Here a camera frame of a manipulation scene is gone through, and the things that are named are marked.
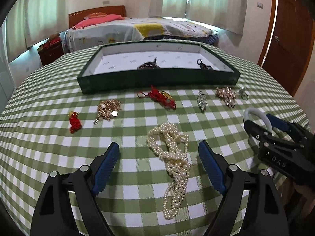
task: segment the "red ornament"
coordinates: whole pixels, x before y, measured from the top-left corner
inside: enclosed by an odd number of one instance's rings
[[[145,97],[149,97],[153,101],[162,103],[163,106],[165,106],[165,107],[169,107],[171,109],[176,109],[175,101],[173,99],[170,99],[167,96],[163,95],[162,93],[160,93],[159,90],[155,89],[152,85],[151,85],[151,92],[149,92],[147,95],[144,94],[143,92],[138,93],[138,98],[145,98]]]
[[[81,122],[78,119],[79,113],[78,112],[70,112],[69,114],[69,122],[70,122],[70,132],[73,134],[74,132],[78,131],[82,128]]]

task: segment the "yellow patch on bedding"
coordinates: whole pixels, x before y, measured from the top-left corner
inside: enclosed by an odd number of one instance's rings
[[[164,28],[159,23],[135,24],[134,27],[137,28],[144,37],[164,35]]]

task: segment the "green and white gingham tablecloth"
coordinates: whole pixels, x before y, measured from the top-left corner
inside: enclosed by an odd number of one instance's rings
[[[198,157],[199,142],[206,139],[228,163],[257,172],[267,166],[252,149],[257,142],[248,140],[244,131],[245,108],[259,108],[308,126],[302,109],[262,68],[208,47],[241,72],[236,88],[245,87],[249,100],[237,99],[234,109],[215,97],[213,86],[163,88],[175,99],[175,111],[166,110],[149,98],[137,98],[138,89],[83,95],[76,78],[99,47],[66,54],[32,73],[0,116],[0,196],[21,230],[29,234],[36,201],[52,170],[61,174],[74,172],[116,142],[120,159],[105,190],[96,198],[114,234],[202,235],[222,196],[213,189]],[[208,101],[204,114],[196,101],[199,90],[204,91]],[[118,99],[122,110],[110,122],[93,125],[97,104],[109,98]],[[82,122],[82,129],[75,134],[69,131],[68,113],[72,110],[80,113]],[[189,135],[192,163],[187,194],[173,220],[165,220],[162,213],[163,195],[172,178],[146,144],[147,132],[166,121]],[[276,184],[281,184],[282,179],[283,176],[277,176]],[[73,193],[70,199],[79,230],[87,234]],[[247,200],[248,192],[244,192],[234,233],[240,228]]]

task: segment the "white beaded necklace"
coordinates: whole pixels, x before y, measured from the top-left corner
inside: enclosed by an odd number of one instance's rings
[[[163,151],[153,138],[154,135],[161,133],[164,135],[165,143],[169,147],[169,152]],[[166,170],[174,177],[174,181],[167,187],[164,194],[163,214],[165,219],[170,220],[176,216],[178,208],[185,197],[190,169],[187,158],[188,140],[188,135],[179,133],[176,125],[170,122],[164,122],[159,127],[155,127],[148,132],[146,139],[148,146],[159,157],[168,160]],[[184,153],[177,147],[177,143],[185,143]],[[168,210],[166,207],[167,196],[172,187],[174,187],[175,194],[172,198],[172,208]]]

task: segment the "silver screw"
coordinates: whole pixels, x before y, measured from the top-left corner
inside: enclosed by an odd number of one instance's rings
[[[51,177],[55,177],[58,175],[57,171],[51,171],[51,173],[49,174]]]
[[[236,170],[237,170],[237,166],[234,165],[234,164],[231,164],[231,165],[229,166],[229,168],[230,168],[230,170],[232,170],[232,171],[236,171]]]
[[[88,171],[88,169],[89,169],[89,166],[88,166],[88,165],[83,165],[83,166],[80,168],[80,170],[81,170],[82,172]]]
[[[263,176],[268,176],[269,175],[267,170],[261,170],[261,173],[262,173]]]

